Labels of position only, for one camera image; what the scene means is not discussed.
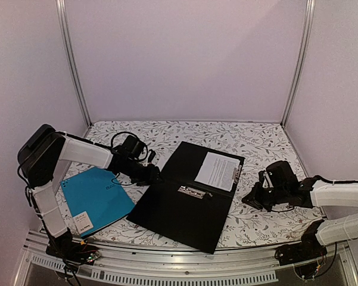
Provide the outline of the black clip folder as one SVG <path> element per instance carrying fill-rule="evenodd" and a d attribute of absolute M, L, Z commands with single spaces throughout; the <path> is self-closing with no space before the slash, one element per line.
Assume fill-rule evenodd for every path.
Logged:
<path fill-rule="evenodd" d="M 208 152 L 240 161 L 231 192 L 195 182 Z M 150 185 L 128 221 L 213 254 L 231 207 L 245 158 L 182 141 L 164 165 L 163 182 Z"/>

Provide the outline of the printed paper sheet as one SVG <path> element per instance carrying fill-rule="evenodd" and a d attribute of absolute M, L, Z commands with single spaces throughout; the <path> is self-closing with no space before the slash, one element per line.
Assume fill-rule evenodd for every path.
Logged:
<path fill-rule="evenodd" d="M 208 152 L 195 182 L 231 192 L 239 164 L 240 161 L 236 158 Z"/>

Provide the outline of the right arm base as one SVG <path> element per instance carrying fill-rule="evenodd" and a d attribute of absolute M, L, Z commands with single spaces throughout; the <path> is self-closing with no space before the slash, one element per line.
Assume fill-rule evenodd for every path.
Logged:
<path fill-rule="evenodd" d="M 299 243 L 284 244 L 275 250 L 274 257 L 281 266 L 318 258 L 324 260 L 327 249 L 316 238 L 317 229 L 322 222 L 323 219 L 311 223 Z"/>

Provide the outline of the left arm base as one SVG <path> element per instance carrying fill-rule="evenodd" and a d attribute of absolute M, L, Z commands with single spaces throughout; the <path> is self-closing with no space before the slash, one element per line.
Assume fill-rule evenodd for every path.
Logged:
<path fill-rule="evenodd" d="M 101 257 L 99 248 L 87 241 L 75 242 L 68 229 L 67 232 L 55 238 L 47 233 L 49 243 L 46 254 L 61 258 L 75 265 L 93 265 L 94 261 Z"/>

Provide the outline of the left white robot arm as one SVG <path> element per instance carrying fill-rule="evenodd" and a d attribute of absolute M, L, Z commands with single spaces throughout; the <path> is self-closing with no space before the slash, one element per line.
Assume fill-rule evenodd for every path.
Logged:
<path fill-rule="evenodd" d="M 63 258 L 72 258 L 77 250 L 68 233 L 55 198 L 53 179 L 59 161 L 72 161 L 129 177 L 137 186 L 162 182 L 160 169 L 152 164 L 154 153 L 136 135 L 128 132 L 120 145 L 103 145 L 43 124 L 17 154 L 18 176 L 30 191 L 30 200 L 38 210 L 44 227 L 52 237 L 54 250 Z"/>

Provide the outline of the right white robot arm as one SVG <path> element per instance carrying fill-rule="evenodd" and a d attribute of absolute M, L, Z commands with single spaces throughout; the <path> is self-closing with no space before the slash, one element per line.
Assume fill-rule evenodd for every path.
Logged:
<path fill-rule="evenodd" d="M 358 208 L 358 181 L 329 181 L 314 176 L 298 181 L 297 178 L 271 179 L 262 176 L 242 202 L 258 210 L 271 212 L 278 204 L 312 209 L 325 206 Z M 296 255 L 310 259 L 319 246 L 326 246 L 358 238 L 358 213 L 333 220 L 313 222 L 304 232 L 296 247 Z"/>

